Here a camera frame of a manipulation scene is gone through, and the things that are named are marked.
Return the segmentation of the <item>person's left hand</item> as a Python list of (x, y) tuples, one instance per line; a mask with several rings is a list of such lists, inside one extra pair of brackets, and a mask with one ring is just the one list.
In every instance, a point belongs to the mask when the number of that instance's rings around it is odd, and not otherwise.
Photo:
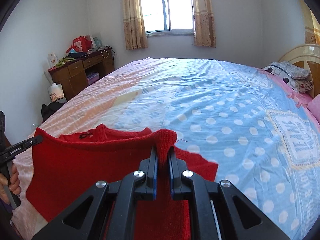
[(15, 164), (11, 167), (11, 177), (10, 177), (10, 185), (8, 184), (7, 178), (1, 173), (0, 174), (0, 182), (1, 182), (1, 200), (7, 205), (10, 205), (9, 197), (4, 189), (4, 186), (8, 186), (9, 190), (15, 194), (19, 195), (22, 191), (20, 187), (20, 180), (18, 178), (19, 172)]

